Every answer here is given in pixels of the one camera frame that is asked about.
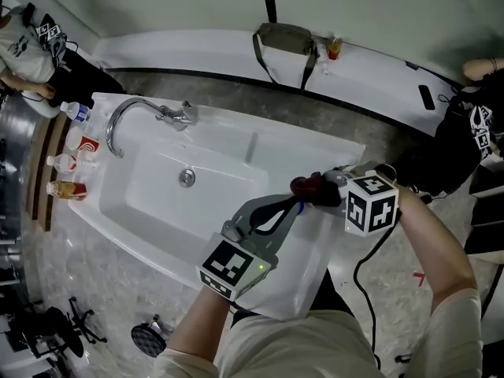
white panel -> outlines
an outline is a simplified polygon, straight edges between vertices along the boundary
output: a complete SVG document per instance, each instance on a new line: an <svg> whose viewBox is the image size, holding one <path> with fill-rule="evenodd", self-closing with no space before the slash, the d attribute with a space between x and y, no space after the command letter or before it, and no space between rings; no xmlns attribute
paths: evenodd
<svg viewBox="0 0 504 378"><path fill-rule="evenodd" d="M254 30L265 0L58 0L100 36L176 28Z"/></svg>
<svg viewBox="0 0 504 378"><path fill-rule="evenodd" d="M82 50L87 51L89 54L93 52L99 41L98 35L55 0L4 0L3 3L12 8L13 3L28 4L29 2L42 11L49 13L63 27L69 39L79 43L79 53L82 53Z"/></svg>
<svg viewBox="0 0 504 378"><path fill-rule="evenodd" d="M504 55L503 0L276 0L278 21L461 78L475 57Z"/></svg>

paper cup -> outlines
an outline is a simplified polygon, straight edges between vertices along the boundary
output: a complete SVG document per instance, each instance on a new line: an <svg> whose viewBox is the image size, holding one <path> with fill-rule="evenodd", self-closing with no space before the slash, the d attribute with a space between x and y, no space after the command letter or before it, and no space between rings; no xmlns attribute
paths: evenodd
<svg viewBox="0 0 504 378"><path fill-rule="evenodd" d="M83 133L77 126L69 130L65 144L70 150L89 151L90 153L94 153L100 145L98 141Z"/></svg>

drain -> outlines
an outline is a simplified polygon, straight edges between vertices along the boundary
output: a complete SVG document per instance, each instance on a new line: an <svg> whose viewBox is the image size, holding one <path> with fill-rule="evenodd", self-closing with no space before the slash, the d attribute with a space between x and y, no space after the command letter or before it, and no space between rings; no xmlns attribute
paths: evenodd
<svg viewBox="0 0 504 378"><path fill-rule="evenodd" d="M196 174L192 169L185 169L179 175L180 185L183 187L191 187L195 184Z"/></svg>

black shorts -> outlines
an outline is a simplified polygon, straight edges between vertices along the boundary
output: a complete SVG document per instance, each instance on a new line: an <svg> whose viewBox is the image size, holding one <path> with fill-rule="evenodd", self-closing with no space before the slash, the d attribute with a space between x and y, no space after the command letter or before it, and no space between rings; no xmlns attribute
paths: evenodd
<svg viewBox="0 0 504 378"><path fill-rule="evenodd" d="M62 102L79 102L92 108L94 92L124 94L123 87L110 75L88 61L73 50L67 49L56 71L48 81L56 89L49 105L55 107Z"/></svg>

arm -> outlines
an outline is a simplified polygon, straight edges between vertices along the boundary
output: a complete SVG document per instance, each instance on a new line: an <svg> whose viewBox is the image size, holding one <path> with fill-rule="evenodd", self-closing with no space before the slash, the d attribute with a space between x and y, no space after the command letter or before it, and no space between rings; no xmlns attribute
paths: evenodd
<svg viewBox="0 0 504 378"><path fill-rule="evenodd" d="M228 311L226 298L204 286L172 333L168 348L213 362Z"/></svg>
<svg viewBox="0 0 504 378"><path fill-rule="evenodd" d="M48 83L33 83L13 74L10 70L4 69L0 73L0 80L14 90L34 91L46 99L52 99L56 90Z"/></svg>
<svg viewBox="0 0 504 378"><path fill-rule="evenodd" d="M441 220L412 191L399 190L401 226L431 285L434 312L450 295L476 288L476 278L461 244Z"/></svg>
<svg viewBox="0 0 504 378"><path fill-rule="evenodd" d="M472 81L479 81L483 76L496 70L504 69L504 59L476 59L464 63L464 76Z"/></svg>

